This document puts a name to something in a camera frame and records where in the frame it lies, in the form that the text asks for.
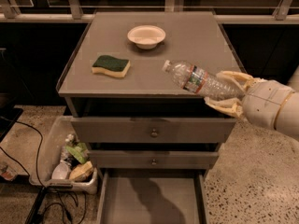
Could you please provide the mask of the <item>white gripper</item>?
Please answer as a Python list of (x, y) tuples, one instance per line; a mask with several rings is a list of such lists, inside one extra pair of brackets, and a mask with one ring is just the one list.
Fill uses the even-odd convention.
[(217, 101), (205, 97), (209, 107), (237, 119), (245, 115), (251, 124), (270, 130), (295, 129), (295, 90), (291, 87), (236, 71), (220, 71), (216, 77), (247, 93), (242, 104), (237, 98)]

